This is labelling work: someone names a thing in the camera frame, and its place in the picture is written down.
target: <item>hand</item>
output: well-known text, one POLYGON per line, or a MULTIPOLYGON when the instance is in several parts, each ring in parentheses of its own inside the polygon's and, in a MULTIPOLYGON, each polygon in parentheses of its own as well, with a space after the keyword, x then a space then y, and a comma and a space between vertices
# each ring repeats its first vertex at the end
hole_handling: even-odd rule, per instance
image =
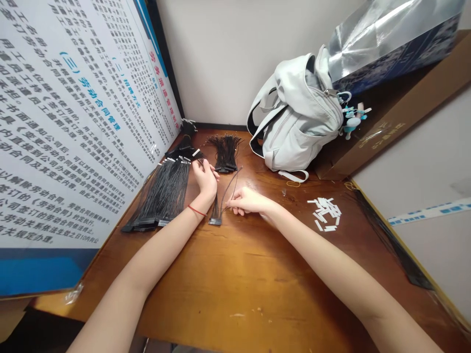
POLYGON ((241 216, 250 212, 259 212, 265 215, 274 205, 277 205, 275 201, 260 195, 246 186, 236 190, 232 199, 226 203, 227 207, 232 208, 234 214, 238 213, 241 216))
POLYGON ((216 172, 215 168, 209 164, 207 159, 203 161, 202 166, 198 161, 193 161, 191 165, 195 172, 196 182, 200 187, 200 193, 214 199, 217 193, 217 183, 219 181, 219 174, 216 172))

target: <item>informational poster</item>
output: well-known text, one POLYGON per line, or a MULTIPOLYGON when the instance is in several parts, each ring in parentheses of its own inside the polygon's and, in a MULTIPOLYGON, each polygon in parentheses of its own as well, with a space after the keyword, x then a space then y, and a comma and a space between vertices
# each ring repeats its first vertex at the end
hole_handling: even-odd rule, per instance
POLYGON ((0 296, 71 288, 180 114, 143 0, 0 11, 0 296))

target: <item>red string bracelet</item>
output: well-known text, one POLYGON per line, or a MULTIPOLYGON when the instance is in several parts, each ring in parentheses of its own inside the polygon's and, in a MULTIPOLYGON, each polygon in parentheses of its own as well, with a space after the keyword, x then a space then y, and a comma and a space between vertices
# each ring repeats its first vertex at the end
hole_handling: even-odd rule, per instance
POLYGON ((200 212, 200 211, 198 211, 197 209, 194 209, 194 208, 191 207, 190 205, 188 205, 188 208, 191 209, 191 210, 193 210, 193 211, 195 211, 196 213, 199 213, 199 214, 202 215, 202 216, 205 216, 205 217, 207 216, 207 215, 204 214, 203 212, 200 212))

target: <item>plush keychain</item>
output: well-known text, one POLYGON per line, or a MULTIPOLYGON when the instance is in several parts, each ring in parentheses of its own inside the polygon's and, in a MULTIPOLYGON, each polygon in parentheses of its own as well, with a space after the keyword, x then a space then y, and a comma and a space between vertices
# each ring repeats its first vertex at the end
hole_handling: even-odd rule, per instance
POLYGON ((358 108, 355 109, 354 107, 345 107, 343 112, 345 113, 345 118, 347 119, 346 125, 342 128, 343 131, 340 132, 340 135, 343 135, 343 132, 346 132, 345 140, 350 140, 351 133, 354 131, 358 125, 365 120, 371 111, 371 108, 364 110, 364 104, 358 103, 358 108))

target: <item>striped tape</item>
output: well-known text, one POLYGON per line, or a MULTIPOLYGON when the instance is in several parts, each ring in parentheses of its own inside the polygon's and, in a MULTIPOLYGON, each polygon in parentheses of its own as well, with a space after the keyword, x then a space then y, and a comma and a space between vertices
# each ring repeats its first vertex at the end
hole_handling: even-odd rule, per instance
POLYGON ((406 223, 423 221, 429 218, 446 216, 453 213, 470 211, 471 198, 459 199, 454 202, 442 203, 437 206, 427 207, 426 209, 404 213, 403 215, 388 218, 391 226, 399 226, 406 223))

